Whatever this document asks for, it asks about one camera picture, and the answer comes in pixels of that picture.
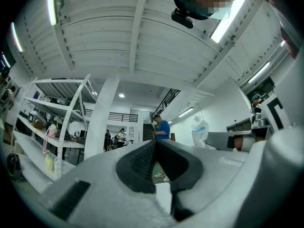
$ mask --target white pillar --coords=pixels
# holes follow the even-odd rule
[[[138,127],[134,127],[134,143],[138,143]]]
[[[126,132],[127,132],[126,141],[129,144],[129,140],[130,140],[130,127],[129,126],[127,126]]]
[[[137,125],[139,130],[139,142],[143,141],[143,115],[138,114]]]
[[[119,80],[118,74],[109,75],[99,93],[86,136],[85,159],[103,153],[107,121]]]

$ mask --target bag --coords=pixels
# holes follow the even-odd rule
[[[21,180],[22,175],[19,156],[17,154],[10,153],[6,159],[6,164],[10,177],[17,181]]]
[[[208,146],[205,143],[205,140],[208,137],[209,124],[206,123],[202,119],[202,117],[196,116],[193,119],[191,129],[192,129],[192,138],[193,138],[194,146],[208,148]]]
[[[56,126],[54,124],[50,125],[46,131],[46,135],[44,136],[44,140],[43,140],[43,154],[47,153],[48,138],[55,138],[56,133],[57,133]]]

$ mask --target shoe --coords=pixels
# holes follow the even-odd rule
[[[156,175],[154,176],[154,178],[160,178],[160,177],[164,177],[164,176],[165,176],[164,173],[161,174],[161,173],[159,172],[158,174],[156,174]]]
[[[169,182],[170,179],[166,176],[162,181],[163,181],[163,182]]]

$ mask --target fluorescent light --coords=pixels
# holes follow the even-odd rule
[[[254,81],[256,79],[256,77],[258,77],[268,66],[269,66],[270,62],[267,62],[265,64],[264,67],[262,67],[262,69],[260,71],[258,71],[258,73],[256,75],[254,75],[249,81],[248,83],[251,83],[252,81]]]
[[[217,29],[214,31],[213,35],[211,36],[211,39],[213,39],[216,43],[219,43],[219,41],[229,28],[230,24],[238,14],[238,11],[242,7],[244,1],[245,0],[235,0],[233,2],[229,18],[222,20],[218,25]]]
[[[19,52],[23,52],[21,44],[20,44],[19,39],[17,37],[17,33],[16,33],[16,30],[15,30],[15,23],[14,22],[11,23],[11,31],[13,32],[14,40],[15,40],[15,43],[16,43],[16,46],[17,46]]]
[[[193,110],[193,107],[191,107],[189,110],[187,110],[186,112],[184,112],[183,114],[179,115],[179,117],[182,117],[184,115],[186,115],[187,113],[189,113],[190,111]]]
[[[4,56],[4,54],[2,54],[2,55],[3,55],[3,58],[4,58],[4,61],[5,61],[6,65],[7,65],[8,67],[10,67],[9,62],[6,60],[6,57]]]
[[[55,0],[47,0],[48,15],[51,25],[57,23],[56,14],[55,14]]]

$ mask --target blue shirt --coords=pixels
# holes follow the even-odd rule
[[[165,131],[167,134],[166,135],[157,135],[156,139],[170,139],[169,134],[170,134],[170,126],[167,121],[162,121],[161,124],[159,125],[158,132]]]

